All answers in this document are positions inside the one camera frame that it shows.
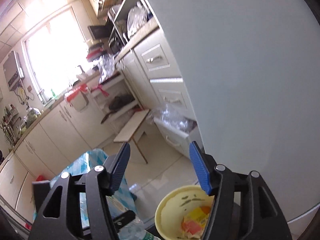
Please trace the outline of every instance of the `cabinet handle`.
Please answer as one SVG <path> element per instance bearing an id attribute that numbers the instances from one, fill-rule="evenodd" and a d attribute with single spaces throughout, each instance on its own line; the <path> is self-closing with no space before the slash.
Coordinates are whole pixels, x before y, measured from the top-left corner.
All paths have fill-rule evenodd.
<path id="1" fill-rule="evenodd" d="M 163 101 L 168 102 L 170 104 L 180 103 L 180 99 L 169 99 L 169 98 L 166 98 L 166 97 L 163 97 Z"/>
<path id="2" fill-rule="evenodd" d="M 162 56 L 151 57 L 146 60 L 146 63 L 152 63 L 155 60 L 161 60 L 161 59 L 162 59 Z"/>
<path id="3" fill-rule="evenodd" d="M 65 116 L 64 116 L 64 114 L 61 112 L 61 110 L 59 110 L 59 113 L 61 114 L 61 117 L 62 117 L 65 121 L 67 121 L 67 119 L 65 118 Z"/>
<path id="4" fill-rule="evenodd" d="M 173 146 L 173 147 L 179 147 L 179 146 L 180 146 L 179 143 L 173 143 L 172 141 L 170 141 L 168 136 L 166 136 L 165 139 L 166 139 L 167 142 L 168 142 L 169 144 L 171 144 L 171 146 Z"/>
<path id="5" fill-rule="evenodd" d="M 67 115 L 69 115 L 70 118 L 71 118 L 71 114 L 69 113 L 69 111 L 67 110 L 67 108 L 66 108 L 65 106 L 63 106 L 63 107 L 64 107 L 64 110 L 66 111 Z"/>
<path id="6" fill-rule="evenodd" d="M 33 154 L 33 152 L 31 151 L 31 149 L 28 147 L 28 144 L 26 144 L 26 147 L 27 147 L 28 151 L 29 151 L 31 154 Z"/>
<path id="7" fill-rule="evenodd" d="M 32 144 L 28 141 L 26 141 L 28 143 L 28 145 L 30 146 L 31 150 L 33 150 L 34 152 L 36 152 L 36 150 L 34 149 L 34 147 L 32 146 Z"/>

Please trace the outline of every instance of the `plastic wrap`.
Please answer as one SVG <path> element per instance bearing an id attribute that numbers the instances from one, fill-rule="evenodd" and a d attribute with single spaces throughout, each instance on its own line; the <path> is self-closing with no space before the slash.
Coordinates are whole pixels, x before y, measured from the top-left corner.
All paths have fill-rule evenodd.
<path id="1" fill-rule="evenodd" d="M 99 67 L 99 83 L 102 83 L 108 77 L 111 77 L 115 71 L 115 58 L 111 54 L 101 55 L 97 60 L 94 60 L 93 63 Z"/>
<path id="2" fill-rule="evenodd" d="M 185 133 L 191 132 L 196 126 L 195 121 L 187 119 L 168 104 L 153 109 L 148 114 L 146 120 L 149 123 L 153 123 L 153 118 L 158 118 L 165 125 L 172 126 Z"/>
<path id="3" fill-rule="evenodd" d="M 147 22 L 148 11 L 137 2 L 128 15 L 128 38 L 130 39 Z"/>
<path id="4" fill-rule="evenodd" d="M 62 172 L 68 171 L 73 176 L 88 173 L 96 165 L 103 165 L 107 157 L 107 154 L 103 150 L 94 149 L 81 155 L 73 163 L 67 166 Z M 60 175 L 51 180 L 51 187 L 53 187 L 59 176 Z M 112 218 L 121 215 L 127 210 L 132 210 L 137 214 L 137 210 L 125 177 L 122 178 L 120 188 L 114 193 L 114 195 L 111 197 L 107 196 L 106 199 Z M 85 193 L 80 193 L 80 215 L 82 227 L 86 228 L 90 226 Z M 120 240 L 159 240 L 157 237 L 144 230 L 144 225 L 137 216 L 134 221 L 123 227 L 118 235 Z"/>

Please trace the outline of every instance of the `screw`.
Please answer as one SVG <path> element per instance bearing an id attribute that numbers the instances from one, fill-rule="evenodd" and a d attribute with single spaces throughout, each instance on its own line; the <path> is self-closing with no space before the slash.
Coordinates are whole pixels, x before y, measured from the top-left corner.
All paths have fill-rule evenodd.
<path id="1" fill-rule="evenodd" d="M 258 177 L 260 176 L 260 174 L 259 174 L 259 172 L 257 172 L 257 171 L 252 171 L 252 172 L 251 172 L 251 176 L 252 176 L 252 177 L 255 177 L 255 178 L 258 178 Z"/>
<path id="2" fill-rule="evenodd" d="M 100 171 L 103 171 L 104 167 L 102 165 L 98 165 L 98 166 L 95 166 L 94 170 L 96 172 L 100 172 Z"/>
<path id="3" fill-rule="evenodd" d="M 223 164 L 218 164 L 218 165 L 216 166 L 216 169 L 217 169 L 218 171 L 224 171 L 224 170 L 226 169 L 226 167 L 225 167 Z"/>
<path id="4" fill-rule="evenodd" d="M 69 177 L 70 173 L 65 171 L 61 174 L 61 178 L 66 179 L 67 177 Z"/>

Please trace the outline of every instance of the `blue gripper pad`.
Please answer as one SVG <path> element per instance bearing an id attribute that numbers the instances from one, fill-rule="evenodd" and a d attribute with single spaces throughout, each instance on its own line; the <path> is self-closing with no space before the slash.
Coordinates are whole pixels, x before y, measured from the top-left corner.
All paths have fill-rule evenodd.
<path id="1" fill-rule="evenodd" d="M 111 184 L 111 190 L 113 192 L 117 191 L 120 187 L 125 169 L 127 168 L 127 165 L 129 162 L 129 158 L 130 158 L 130 144 L 124 143 L 108 170 L 108 172 L 111 173 L 110 184 Z"/>
<path id="2" fill-rule="evenodd" d="M 196 171 L 201 188 L 207 195 L 211 195 L 212 186 L 210 184 L 210 171 L 202 159 L 202 153 L 196 142 L 191 142 L 189 146 L 190 159 L 193 164 L 193 168 Z"/>

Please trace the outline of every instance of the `cabinet door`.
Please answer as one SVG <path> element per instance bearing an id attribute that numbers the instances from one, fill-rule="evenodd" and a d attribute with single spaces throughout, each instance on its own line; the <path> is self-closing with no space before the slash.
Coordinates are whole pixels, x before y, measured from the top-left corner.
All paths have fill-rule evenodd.
<path id="1" fill-rule="evenodd" d="M 124 64 L 124 76 L 142 105 L 150 109 L 158 107 L 160 105 L 159 100 L 135 54 L 129 52 L 122 62 Z"/>
<path id="2" fill-rule="evenodd" d="M 54 177 L 53 172 L 44 165 L 25 141 L 19 145 L 15 154 L 34 177 L 37 178 L 39 175 L 43 175 L 46 179 Z"/>
<path id="3" fill-rule="evenodd" d="M 90 150 L 62 109 L 57 106 L 40 121 L 40 125 L 62 154 L 73 162 Z"/>
<path id="4" fill-rule="evenodd" d="M 63 101 L 60 106 L 78 133 L 94 149 L 107 140 L 113 134 L 113 130 L 107 122 L 101 124 L 104 114 L 98 109 L 90 96 L 88 96 L 88 100 L 89 104 L 81 112 L 78 112 L 66 101 Z"/>
<path id="5" fill-rule="evenodd" d="M 36 125 L 25 138 L 26 143 L 55 174 L 70 164 L 70 161 L 59 151 L 40 125 Z"/>
<path id="6" fill-rule="evenodd" d="M 16 211 L 29 222 L 33 223 L 33 217 L 35 213 L 35 202 L 33 197 L 32 182 L 36 179 L 30 174 L 27 174 L 26 179 L 23 182 Z"/>
<path id="7" fill-rule="evenodd" d="M 12 155 L 0 172 L 0 194 L 12 206 L 17 199 L 28 171 L 15 155 Z"/>

